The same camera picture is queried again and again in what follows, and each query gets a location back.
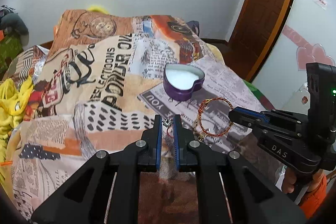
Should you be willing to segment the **orange sleeve forearm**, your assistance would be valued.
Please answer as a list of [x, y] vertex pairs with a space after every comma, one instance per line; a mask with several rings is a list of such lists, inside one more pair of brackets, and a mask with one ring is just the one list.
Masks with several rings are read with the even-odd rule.
[[327, 179], [324, 173], [314, 182], [314, 189], [306, 192], [299, 203], [300, 209], [307, 219], [313, 216], [326, 197]]

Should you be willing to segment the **right hand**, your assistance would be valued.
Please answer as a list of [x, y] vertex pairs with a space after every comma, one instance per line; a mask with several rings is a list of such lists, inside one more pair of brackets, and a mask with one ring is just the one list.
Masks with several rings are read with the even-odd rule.
[[284, 180], [282, 181], [282, 192], [285, 194], [292, 193], [295, 188], [296, 180], [297, 176], [295, 175], [295, 172], [290, 168], [287, 168], [284, 174]]

